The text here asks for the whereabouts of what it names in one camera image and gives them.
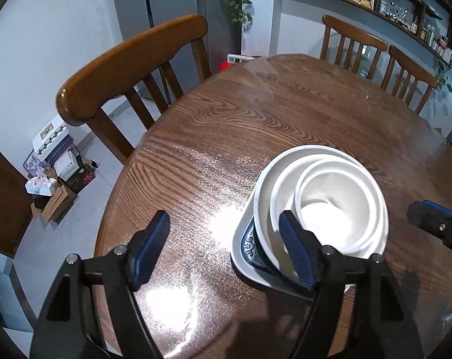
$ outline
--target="wooden dining table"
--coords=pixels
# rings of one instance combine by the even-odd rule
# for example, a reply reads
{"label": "wooden dining table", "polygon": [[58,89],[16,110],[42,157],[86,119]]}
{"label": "wooden dining table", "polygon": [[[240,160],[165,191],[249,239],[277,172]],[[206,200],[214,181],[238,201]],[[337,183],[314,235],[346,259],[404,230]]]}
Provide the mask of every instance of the wooden dining table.
{"label": "wooden dining table", "polygon": [[[157,210],[171,231],[135,298],[165,358],[287,358],[311,302],[254,284],[230,258],[232,236],[259,174],[304,144],[340,149],[377,180],[389,211],[384,253],[425,355],[452,323],[452,251],[407,223],[416,200],[452,209],[452,147],[401,100],[306,55],[257,58],[209,78],[141,139],[105,209],[96,255],[126,244]],[[345,345],[354,290],[330,353]],[[104,293],[105,338],[118,348]]]}

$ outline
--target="wooden chair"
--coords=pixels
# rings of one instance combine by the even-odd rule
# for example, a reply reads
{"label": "wooden chair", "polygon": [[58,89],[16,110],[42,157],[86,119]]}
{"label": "wooden chair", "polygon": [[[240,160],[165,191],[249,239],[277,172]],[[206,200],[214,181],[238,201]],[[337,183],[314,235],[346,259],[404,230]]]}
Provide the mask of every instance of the wooden chair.
{"label": "wooden chair", "polygon": [[335,55],[334,64],[339,66],[344,49],[344,41],[346,40],[346,38],[349,38],[349,48],[347,49],[346,60],[344,61],[344,69],[349,70],[354,43],[359,43],[358,52],[356,58],[354,59],[354,64],[352,65],[351,70],[353,74],[357,74],[357,70],[359,69],[362,48],[364,46],[373,46],[377,49],[366,77],[367,79],[372,79],[372,77],[374,77],[377,62],[379,61],[381,52],[387,50],[387,43],[382,39],[376,38],[370,33],[361,30],[360,28],[352,26],[349,23],[345,23],[344,21],[336,19],[335,17],[332,17],[330,15],[322,16],[322,22],[326,26],[326,28],[324,30],[320,59],[322,59],[323,61],[326,60],[327,48],[329,47],[329,38],[331,36],[331,28],[333,28],[338,34],[341,35],[341,40],[339,41],[338,52]]}
{"label": "wooden chair", "polygon": [[399,66],[401,66],[401,71],[399,73],[399,77],[397,77],[397,80],[395,80],[394,88],[392,89],[392,95],[395,97],[397,94],[397,91],[399,90],[399,87],[401,85],[402,76],[404,75],[404,70],[407,71],[406,80],[404,81],[402,85],[402,89],[399,92],[399,98],[404,99],[404,95],[406,95],[407,87],[410,82],[410,78],[413,75],[414,76],[414,82],[412,83],[412,87],[409,89],[409,92],[406,96],[406,105],[409,106],[410,102],[412,100],[412,96],[414,95],[414,92],[417,88],[418,81],[424,81],[429,86],[427,87],[426,92],[422,96],[421,101],[419,102],[419,105],[417,106],[415,112],[416,114],[419,114],[426,104],[427,99],[429,98],[429,95],[433,89],[437,87],[437,79],[430,73],[428,73],[426,70],[424,70],[421,66],[419,66],[416,62],[414,62],[412,59],[410,59],[407,55],[404,54],[404,52],[400,51],[397,47],[390,46],[389,48],[389,64],[387,65],[386,75],[384,76],[384,79],[382,80],[381,88],[383,90],[387,90],[387,86],[389,85],[389,81],[391,80],[392,70],[394,69],[394,62],[397,61],[399,63]]}
{"label": "wooden chair", "polygon": [[188,15],[136,35],[100,55],[69,78],[56,96],[56,107],[65,122],[84,123],[94,131],[122,164],[128,162],[133,147],[101,109],[108,100],[125,95],[146,129],[155,122],[134,89],[139,81],[148,88],[161,113],[168,109],[151,72],[159,68],[176,100],[183,95],[169,61],[190,43],[199,80],[211,76],[202,38],[208,22],[200,15]]}

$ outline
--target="stacked bowls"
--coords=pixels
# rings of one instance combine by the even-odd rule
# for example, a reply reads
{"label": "stacked bowls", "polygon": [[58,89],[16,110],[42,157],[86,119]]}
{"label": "stacked bowls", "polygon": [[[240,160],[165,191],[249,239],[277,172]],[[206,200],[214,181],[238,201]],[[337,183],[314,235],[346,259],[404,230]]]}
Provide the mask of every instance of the stacked bowls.
{"label": "stacked bowls", "polygon": [[386,248],[389,220],[382,192],[356,159],[331,147],[291,148],[262,171],[254,194],[256,235],[268,264],[301,285],[279,234],[279,215],[293,212],[322,245],[367,259]]}

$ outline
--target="plastic bag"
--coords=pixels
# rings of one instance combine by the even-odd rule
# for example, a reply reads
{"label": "plastic bag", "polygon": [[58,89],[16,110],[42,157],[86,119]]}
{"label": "plastic bag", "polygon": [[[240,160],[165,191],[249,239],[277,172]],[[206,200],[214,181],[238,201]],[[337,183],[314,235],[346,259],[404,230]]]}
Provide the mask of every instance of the plastic bag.
{"label": "plastic bag", "polygon": [[29,194],[38,194],[40,196],[52,196],[58,187],[58,181],[54,178],[47,178],[44,175],[31,178],[26,182],[26,191]]}

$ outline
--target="screw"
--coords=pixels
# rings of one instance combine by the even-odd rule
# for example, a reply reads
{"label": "screw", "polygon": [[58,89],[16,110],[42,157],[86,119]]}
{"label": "screw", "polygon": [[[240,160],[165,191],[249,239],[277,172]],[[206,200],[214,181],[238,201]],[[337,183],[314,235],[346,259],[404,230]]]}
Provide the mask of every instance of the screw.
{"label": "screw", "polygon": [[374,263],[382,263],[384,258],[381,254],[372,254],[371,259]]}
{"label": "screw", "polygon": [[126,246],[123,246],[122,244],[120,244],[119,246],[114,247],[113,252],[116,255],[123,255],[126,252]]}
{"label": "screw", "polygon": [[323,247],[321,248],[321,252],[322,252],[324,255],[329,256],[329,255],[332,255],[332,254],[335,253],[335,249],[334,249],[333,246],[323,246]]}
{"label": "screw", "polygon": [[66,262],[70,265],[72,265],[74,262],[76,262],[78,260],[78,255],[77,254],[69,254],[66,257]]}

